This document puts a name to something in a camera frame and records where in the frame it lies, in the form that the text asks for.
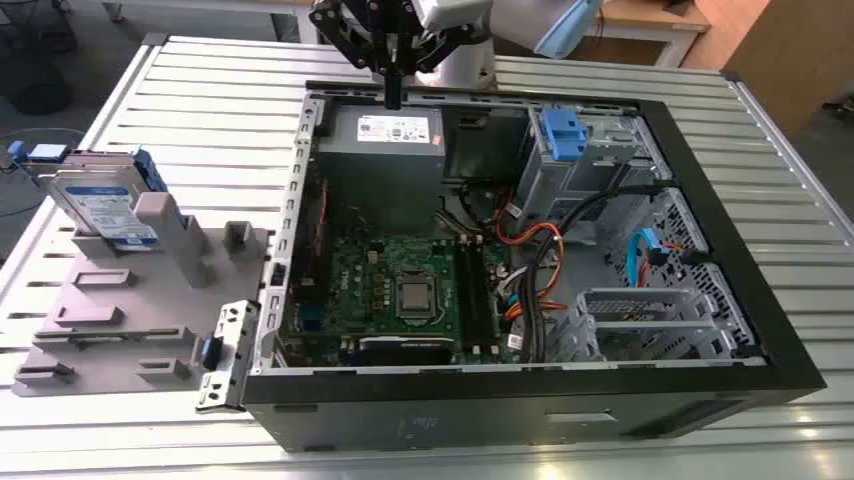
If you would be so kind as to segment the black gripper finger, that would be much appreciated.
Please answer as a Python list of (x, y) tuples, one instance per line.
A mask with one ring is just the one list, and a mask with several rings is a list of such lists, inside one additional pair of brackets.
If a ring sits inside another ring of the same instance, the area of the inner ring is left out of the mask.
[(404, 90), (427, 88), (486, 89), (492, 84), (492, 39), (472, 24), (427, 33), (424, 39), (399, 35), (394, 44), (396, 108)]
[(308, 19), (332, 46), (356, 69), (368, 69), (383, 80), (384, 108), (396, 108), (396, 72), (383, 31), (384, 12), (378, 2), (356, 1), (356, 11), (364, 14), (368, 30), (363, 33), (344, 16), (344, 1), (315, 1)]

